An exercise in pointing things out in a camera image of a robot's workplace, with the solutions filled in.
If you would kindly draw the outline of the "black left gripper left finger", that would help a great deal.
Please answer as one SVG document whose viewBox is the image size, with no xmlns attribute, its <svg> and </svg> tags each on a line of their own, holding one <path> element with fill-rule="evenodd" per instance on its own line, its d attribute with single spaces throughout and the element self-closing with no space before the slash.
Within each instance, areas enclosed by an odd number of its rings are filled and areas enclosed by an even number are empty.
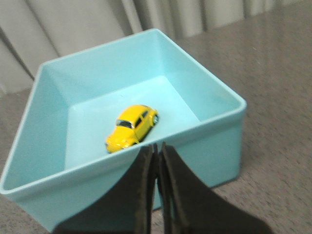
<svg viewBox="0 0 312 234">
<path fill-rule="evenodd" d="M 157 146 L 144 146 L 120 180 L 96 202 L 62 221 L 55 234 L 149 234 Z"/>
</svg>

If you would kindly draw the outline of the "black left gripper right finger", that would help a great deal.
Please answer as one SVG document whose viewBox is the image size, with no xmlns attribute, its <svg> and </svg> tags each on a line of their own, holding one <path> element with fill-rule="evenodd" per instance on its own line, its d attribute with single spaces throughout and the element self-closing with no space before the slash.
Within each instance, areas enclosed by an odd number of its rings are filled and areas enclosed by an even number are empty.
<svg viewBox="0 0 312 234">
<path fill-rule="evenodd" d="M 166 234 L 271 234 L 268 224 L 206 186 L 173 146 L 158 153 L 158 189 Z"/>
</svg>

